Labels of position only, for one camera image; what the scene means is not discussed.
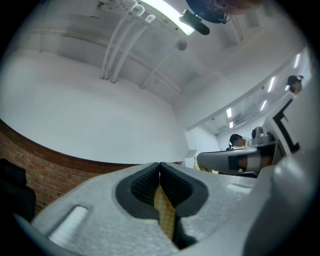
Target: brick wall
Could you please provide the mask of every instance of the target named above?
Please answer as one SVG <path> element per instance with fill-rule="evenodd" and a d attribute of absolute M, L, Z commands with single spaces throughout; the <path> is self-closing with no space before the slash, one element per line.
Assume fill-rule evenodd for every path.
<path fill-rule="evenodd" d="M 89 178 L 133 166 L 85 160 L 56 152 L 22 136 L 2 120 L 1 158 L 26 169 L 27 186 L 36 194 L 36 214 Z"/>

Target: white pipe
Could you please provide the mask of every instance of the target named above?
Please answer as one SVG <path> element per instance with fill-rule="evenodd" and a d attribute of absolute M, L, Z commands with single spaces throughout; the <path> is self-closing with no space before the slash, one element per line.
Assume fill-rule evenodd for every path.
<path fill-rule="evenodd" d="M 145 12 L 145 8 L 140 5 L 140 4 L 137 4 L 134 8 L 133 8 L 133 11 L 136 12 L 136 16 L 140 17 L 144 12 Z M 132 20 L 129 22 L 129 24 L 127 25 L 127 27 L 124 29 L 124 31 L 122 32 L 122 34 L 120 35 L 120 38 L 115 46 L 115 48 L 113 49 L 112 51 L 112 54 L 111 54 L 111 57 L 110 57 L 110 60 L 109 62 L 107 63 L 107 59 L 108 59 L 108 56 L 105 56 L 105 65 L 102 67 L 102 72 L 101 72 L 101 78 L 104 78 L 104 79 L 108 79 L 109 77 L 109 73 L 110 73 L 110 70 L 112 68 L 112 65 L 115 61 L 115 58 L 117 56 L 117 53 L 123 43 L 123 41 L 125 40 L 126 36 L 128 35 L 128 33 L 130 32 L 130 30 L 133 28 L 133 26 L 137 23 L 137 18 L 136 17 L 133 17 Z"/>
<path fill-rule="evenodd" d="M 149 80 L 151 79 L 151 77 L 154 75 L 154 73 L 158 70 L 158 68 L 160 68 L 160 66 L 172 55 L 172 53 L 174 52 L 174 50 L 176 49 L 176 47 L 172 48 L 165 56 L 164 58 L 160 61 L 160 63 L 158 64 L 158 66 L 156 66 L 156 68 L 151 72 L 151 74 L 146 78 L 146 80 L 144 81 L 144 83 L 142 84 L 142 86 L 140 87 L 140 89 L 143 89 L 146 87 L 147 83 L 149 82 Z"/>
<path fill-rule="evenodd" d="M 145 21 L 147 23 L 151 23 L 154 19 L 156 18 L 156 16 L 154 16 L 153 14 L 148 15 L 145 18 Z M 132 47 L 134 46 L 134 44 L 136 43 L 136 41 L 139 39 L 139 37 L 142 35 L 142 33 L 146 30 L 146 28 L 148 27 L 148 24 L 143 24 L 142 27 L 134 34 L 134 36 L 132 37 L 131 41 L 129 42 L 129 44 L 127 45 L 127 47 L 125 48 L 124 52 L 122 53 L 122 56 L 120 58 L 120 60 L 118 61 L 118 64 L 116 65 L 116 68 L 114 70 L 111 82 L 115 83 L 117 81 L 119 72 L 130 52 L 130 50 L 132 49 Z"/>
<path fill-rule="evenodd" d="M 130 30 L 132 30 L 133 26 L 137 23 L 137 19 L 134 17 L 132 18 L 132 20 L 129 22 L 129 24 L 126 26 L 126 28 L 124 29 L 124 31 L 121 33 L 120 38 L 118 40 L 118 42 L 116 43 L 115 47 L 113 48 L 111 57 L 109 59 L 109 62 L 106 65 L 106 70 L 104 71 L 104 75 L 103 78 L 104 79 L 108 79 L 109 77 L 109 73 L 110 70 L 112 68 L 112 65 L 115 61 L 115 58 L 117 56 L 117 53 L 119 52 L 119 49 L 123 43 L 123 41 L 125 40 L 126 36 L 128 35 L 128 33 L 130 32 Z"/>
<path fill-rule="evenodd" d="M 135 11 L 136 12 L 135 15 L 139 17 L 141 17 L 141 15 L 144 14 L 146 11 L 146 9 L 140 4 L 137 4 L 132 10 Z"/>
<path fill-rule="evenodd" d="M 124 23 L 125 19 L 126 19 L 126 17 L 123 17 L 123 18 L 121 18 L 121 19 L 119 20 L 118 24 L 116 25 L 116 27 L 115 27 L 115 29 L 114 29 L 114 31 L 113 31 L 113 33 L 112 33 L 111 39 L 110 39 L 110 41 L 108 42 L 108 46 L 107 46 L 107 48 L 106 48 L 106 50 L 105 50 L 105 54 L 104 54 L 104 57 L 103 57 L 103 63 L 102 63 L 101 75 L 100 75 L 100 78 L 101 78 L 101 79 L 104 78 L 104 74 L 105 74 L 105 72 L 106 72 L 106 65 L 107 65 L 107 60 L 108 60 L 109 52 L 110 52 L 110 50 L 111 50 L 111 46 L 112 46 L 112 44 L 113 44 L 113 42 L 114 42 L 114 40 L 115 40 L 115 37 L 116 37 L 116 35 L 117 35 L 117 33 L 118 33 L 118 31 L 119 31 L 122 23 Z"/>
<path fill-rule="evenodd" d="M 174 47 L 164 56 L 164 58 L 160 61 L 160 63 L 156 66 L 156 68 L 151 72 L 151 74 L 149 74 L 149 76 L 146 78 L 146 80 L 144 81 L 144 83 L 141 86 L 141 89 L 145 88 L 147 83 L 149 82 L 149 80 L 151 79 L 151 77 L 154 75 L 154 73 L 158 70 L 158 68 L 160 68 L 160 66 L 172 55 L 172 53 L 174 52 L 175 49 L 179 50 L 179 51 L 184 51 L 185 49 L 187 49 L 188 47 L 188 43 L 186 40 L 184 39 L 180 39 L 178 40 Z"/>
<path fill-rule="evenodd" d="M 49 0 L 46 1 L 46 3 L 45 3 L 45 6 L 44 6 L 43 12 L 42 12 L 42 17 L 41 17 L 40 32 L 39 32 L 39 53 L 42 53 L 42 50 L 43 50 L 42 31 L 44 28 L 44 22 L 45 22 L 45 17 L 46 17 L 48 5 L 49 5 Z"/>

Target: light fixture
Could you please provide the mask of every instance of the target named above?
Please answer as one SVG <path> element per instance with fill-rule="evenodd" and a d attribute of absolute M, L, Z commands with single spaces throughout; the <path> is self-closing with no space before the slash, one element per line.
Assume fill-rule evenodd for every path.
<path fill-rule="evenodd" d="M 266 103 L 267 103 L 267 101 L 265 100 L 264 103 L 262 104 L 260 111 L 264 110 Z"/>
<path fill-rule="evenodd" d="M 226 111 L 228 118 L 232 117 L 231 107 Z"/>
<path fill-rule="evenodd" d="M 299 61 L 300 61 L 300 53 L 295 58 L 294 68 L 299 66 Z"/>
<path fill-rule="evenodd" d="M 179 13 L 175 8 L 164 0 L 141 0 L 141 2 L 151 6 L 152 8 L 158 10 L 174 24 L 176 24 L 187 36 L 190 36 L 195 30 L 187 24 L 182 23 L 179 20 L 181 13 Z"/>
<path fill-rule="evenodd" d="M 271 82 L 270 82 L 270 85 L 269 85 L 268 93 L 271 91 L 272 86 L 274 86 L 275 79 L 276 79 L 276 77 L 275 77 L 275 76 L 274 76 L 274 77 L 272 77 Z"/>

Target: black chair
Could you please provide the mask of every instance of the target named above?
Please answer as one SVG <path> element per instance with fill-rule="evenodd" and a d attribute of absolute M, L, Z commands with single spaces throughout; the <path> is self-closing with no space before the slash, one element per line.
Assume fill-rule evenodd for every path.
<path fill-rule="evenodd" d="M 30 222 L 35 216 L 36 193 L 27 187 L 26 170 L 0 159 L 1 208 Z"/>

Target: white wall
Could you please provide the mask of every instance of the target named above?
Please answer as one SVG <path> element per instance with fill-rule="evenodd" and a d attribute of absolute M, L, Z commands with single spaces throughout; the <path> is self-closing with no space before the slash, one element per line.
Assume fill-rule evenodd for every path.
<path fill-rule="evenodd" d="M 171 106 L 133 83 L 51 53 L 19 50 L 1 68 L 0 118 L 49 149 L 94 161 L 182 161 L 188 151 Z"/>
<path fill-rule="evenodd" d="M 222 148 L 223 151 L 229 147 L 229 139 L 232 134 L 238 134 L 243 137 L 247 137 L 251 139 L 251 132 L 257 126 L 262 126 L 265 122 L 266 116 L 268 113 L 258 116 L 257 118 L 246 122 L 244 125 L 239 128 L 228 129 L 225 132 L 219 134 L 216 138 Z"/>
<path fill-rule="evenodd" d="M 203 152 L 221 151 L 217 137 L 203 126 L 198 126 L 190 131 L 195 144 L 196 153 L 194 157 L 184 160 L 185 166 L 194 167 L 195 158 Z"/>
<path fill-rule="evenodd" d="M 179 126 L 190 130 L 234 106 L 259 83 L 269 80 L 304 46 L 288 20 L 281 19 L 264 27 L 212 73 L 195 80 L 192 86 L 201 90 L 195 95 L 182 95 L 172 104 Z"/>

